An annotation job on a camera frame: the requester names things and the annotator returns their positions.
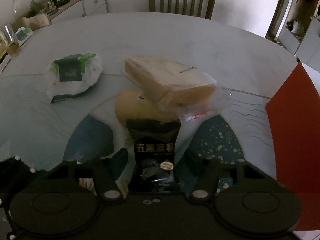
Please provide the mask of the white wall cabinet unit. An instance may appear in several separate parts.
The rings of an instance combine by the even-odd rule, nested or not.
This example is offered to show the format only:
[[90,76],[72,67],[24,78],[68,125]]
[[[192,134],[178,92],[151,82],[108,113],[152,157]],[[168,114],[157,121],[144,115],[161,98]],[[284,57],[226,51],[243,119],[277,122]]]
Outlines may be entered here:
[[313,18],[302,39],[284,26],[278,37],[287,51],[301,62],[319,71],[319,19]]

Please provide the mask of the white green plastic bag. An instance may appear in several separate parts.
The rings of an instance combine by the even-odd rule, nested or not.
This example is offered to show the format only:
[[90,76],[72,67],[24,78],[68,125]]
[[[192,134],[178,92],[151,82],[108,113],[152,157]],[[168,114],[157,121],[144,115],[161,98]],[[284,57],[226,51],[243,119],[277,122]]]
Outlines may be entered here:
[[103,71],[99,54],[74,54],[50,63],[44,77],[51,103],[81,96],[94,86]]

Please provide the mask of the white sideboard cabinet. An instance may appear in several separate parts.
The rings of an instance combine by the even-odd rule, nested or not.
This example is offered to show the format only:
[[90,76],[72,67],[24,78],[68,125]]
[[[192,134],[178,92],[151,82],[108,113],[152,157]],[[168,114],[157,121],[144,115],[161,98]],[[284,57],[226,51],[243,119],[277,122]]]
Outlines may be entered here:
[[15,31],[20,27],[37,30],[54,23],[106,14],[108,12],[107,0],[70,0],[65,5],[59,7],[59,10],[52,15],[42,13],[34,17],[21,17],[15,20],[11,26]]

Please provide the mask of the round yellow bun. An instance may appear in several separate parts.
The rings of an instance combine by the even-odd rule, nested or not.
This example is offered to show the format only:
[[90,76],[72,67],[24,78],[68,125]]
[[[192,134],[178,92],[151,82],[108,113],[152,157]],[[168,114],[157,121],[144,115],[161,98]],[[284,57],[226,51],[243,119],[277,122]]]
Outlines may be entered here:
[[127,120],[156,120],[163,123],[177,121],[175,113],[161,112],[140,88],[122,92],[115,105],[115,114],[120,124],[126,127]]

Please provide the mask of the black snack packet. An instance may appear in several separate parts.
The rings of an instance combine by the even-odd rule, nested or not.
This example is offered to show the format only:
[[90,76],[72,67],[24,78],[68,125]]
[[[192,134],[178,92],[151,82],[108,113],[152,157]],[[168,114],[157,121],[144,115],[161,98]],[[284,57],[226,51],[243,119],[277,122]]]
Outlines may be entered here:
[[136,162],[129,191],[135,194],[178,192],[179,184],[174,179],[175,144],[181,123],[129,119],[126,126],[133,140]]

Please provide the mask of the tan bread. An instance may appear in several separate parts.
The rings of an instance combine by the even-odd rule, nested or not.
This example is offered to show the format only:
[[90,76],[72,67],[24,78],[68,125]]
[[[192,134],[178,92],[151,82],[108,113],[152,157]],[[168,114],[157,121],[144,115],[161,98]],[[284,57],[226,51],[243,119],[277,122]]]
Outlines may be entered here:
[[231,105],[230,92],[206,72],[153,56],[130,56],[126,74],[163,113],[220,112]]

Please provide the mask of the red white cardboard box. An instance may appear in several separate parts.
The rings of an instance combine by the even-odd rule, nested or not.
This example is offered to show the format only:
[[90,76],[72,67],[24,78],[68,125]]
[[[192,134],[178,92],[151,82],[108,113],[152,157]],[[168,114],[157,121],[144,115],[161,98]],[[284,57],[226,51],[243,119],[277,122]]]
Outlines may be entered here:
[[319,72],[298,63],[266,111],[277,180],[302,202],[297,230],[319,230]]

